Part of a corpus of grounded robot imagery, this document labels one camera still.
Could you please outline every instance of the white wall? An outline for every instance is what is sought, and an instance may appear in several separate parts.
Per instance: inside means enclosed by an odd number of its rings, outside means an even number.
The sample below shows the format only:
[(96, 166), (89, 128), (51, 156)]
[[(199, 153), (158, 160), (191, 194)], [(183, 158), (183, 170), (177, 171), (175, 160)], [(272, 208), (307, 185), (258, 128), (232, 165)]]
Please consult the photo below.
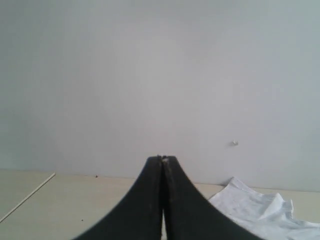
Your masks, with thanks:
[(0, 168), (320, 191), (319, 7), (1, 1)]

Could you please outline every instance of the black curved piece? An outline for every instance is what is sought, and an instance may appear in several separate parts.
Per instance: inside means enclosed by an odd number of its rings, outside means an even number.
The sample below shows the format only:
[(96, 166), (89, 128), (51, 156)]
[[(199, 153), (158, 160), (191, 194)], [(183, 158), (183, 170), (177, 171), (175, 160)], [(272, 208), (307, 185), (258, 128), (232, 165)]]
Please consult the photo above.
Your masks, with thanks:
[(162, 191), (167, 240), (262, 240), (211, 205), (175, 156), (163, 159)]
[(161, 156), (149, 157), (133, 186), (115, 208), (75, 240), (160, 240)]

